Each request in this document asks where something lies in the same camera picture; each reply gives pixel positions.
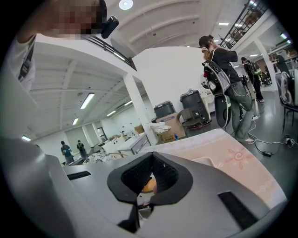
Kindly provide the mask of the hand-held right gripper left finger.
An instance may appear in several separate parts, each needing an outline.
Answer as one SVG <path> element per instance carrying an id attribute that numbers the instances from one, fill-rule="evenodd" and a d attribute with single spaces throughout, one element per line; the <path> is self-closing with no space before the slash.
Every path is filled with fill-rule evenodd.
<path id="1" fill-rule="evenodd" d="M 135 233 L 140 228 L 137 197 L 152 180 L 153 154 L 146 153 L 131 162 L 114 169 L 107 178 L 108 188 L 115 198 L 132 205 L 129 218 L 118 226 Z"/>

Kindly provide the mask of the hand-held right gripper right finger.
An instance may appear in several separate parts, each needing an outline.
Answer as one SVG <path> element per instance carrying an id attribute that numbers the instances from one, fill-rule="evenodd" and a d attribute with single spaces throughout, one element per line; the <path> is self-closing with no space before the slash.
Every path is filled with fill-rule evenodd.
<path id="1" fill-rule="evenodd" d="M 150 205 L 172 205 L 184 198 L 193 185 L 190 171 L 163 155 L 152 153 L 152 173 L 156 179 L 157 194 Z"/>

